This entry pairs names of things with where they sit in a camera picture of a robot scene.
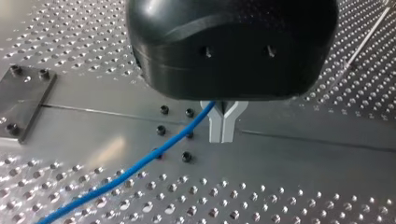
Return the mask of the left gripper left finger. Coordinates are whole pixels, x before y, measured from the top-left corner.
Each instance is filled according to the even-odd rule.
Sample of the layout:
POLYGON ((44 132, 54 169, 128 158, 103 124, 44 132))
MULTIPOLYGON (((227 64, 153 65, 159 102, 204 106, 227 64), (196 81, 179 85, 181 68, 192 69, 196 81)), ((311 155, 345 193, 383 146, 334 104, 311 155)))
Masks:
POLYGON ((220 143, 223 115, 216 102, 214 102, 207 116, 209 118, 209 142, 220 143))

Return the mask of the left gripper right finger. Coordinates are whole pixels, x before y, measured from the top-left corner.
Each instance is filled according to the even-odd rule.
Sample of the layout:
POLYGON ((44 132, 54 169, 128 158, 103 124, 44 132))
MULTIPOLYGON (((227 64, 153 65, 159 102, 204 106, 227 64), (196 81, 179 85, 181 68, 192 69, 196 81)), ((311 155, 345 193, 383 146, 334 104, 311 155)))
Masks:
POLYGON ((239 116, 248 108, 248 101, 235 101, 223 115, 222 143, 231 143, 234 137, 235 123, 239 116))

